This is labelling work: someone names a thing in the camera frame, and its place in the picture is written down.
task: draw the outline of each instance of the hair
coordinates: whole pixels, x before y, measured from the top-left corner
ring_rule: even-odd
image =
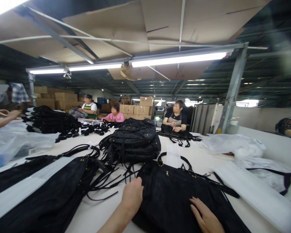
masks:
[[[120,107],[118,105],[113,105],[112,108],[114,108],[117,112],[120,111]]]
[[[92,99],[92,96],[91,96],[91,95],[89,95],[89,94],[85,94],[85,95],[83,95],[83,98]]]
[[[183,102],[182,100],[177,100],[177,101],[175,102],[175,104],[179,104],[179,108],[182,108],[183,105],[184,105],[184,102]]]

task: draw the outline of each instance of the hand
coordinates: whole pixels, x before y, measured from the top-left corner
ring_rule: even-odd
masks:
[[[19,114],[20,114],[20,111],[13,110],[6,117],[14,120],[18,117]]]
[[[175,127],[172,131],[175,131],[176,133],[181,130],[181,127]]]
[[[135,178],[130,183],[128,183],[123,191],[122,201],[119,206],[121,206],[128,214],[133,217],[142,202],[142,192],[144,186],[141,185],[141,178]]]
[[[172,123],[170,124],[170,126],[171,126],[171,127],[176,127],[176,126],[177,126],[177,123],[176,123],[176,122],[172,122]]]
[[[191,210],[193,211],[203,233],[224,233],[223,227],[217,217],[201,200],[192,197],[190,202],[192,203]]]

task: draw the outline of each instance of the white shirt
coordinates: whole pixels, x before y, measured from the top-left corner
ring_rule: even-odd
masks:
[[[92,105],[91,105],[91,110],[97,112],[97,105],[96,105],[95,103],[92,103]]]

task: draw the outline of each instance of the pink shirt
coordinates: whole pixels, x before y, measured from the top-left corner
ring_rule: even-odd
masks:
[[[108,116],[104,117],[101,119],[101,121],[103,120],[115,120],[116,122],[123,122],[124,121],[124,115],[123,113],[118,113],[116,116],[114,116],[112,113],[110,113]]]

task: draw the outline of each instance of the black shirt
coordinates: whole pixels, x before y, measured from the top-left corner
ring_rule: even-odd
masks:
[[[171,116],[171,114],[173,113],[173,111],[167,111],[165,114],[166,118],[169,118]],[[186,113],[181,112],[182,115],[182,120],[181,120],[181,124],[182,125],[186,125],[188,123],[188,116]],[[175,116],[175,114],[172,116],[173,119],[175,120],[180,120],[180,115],[179,116]]]

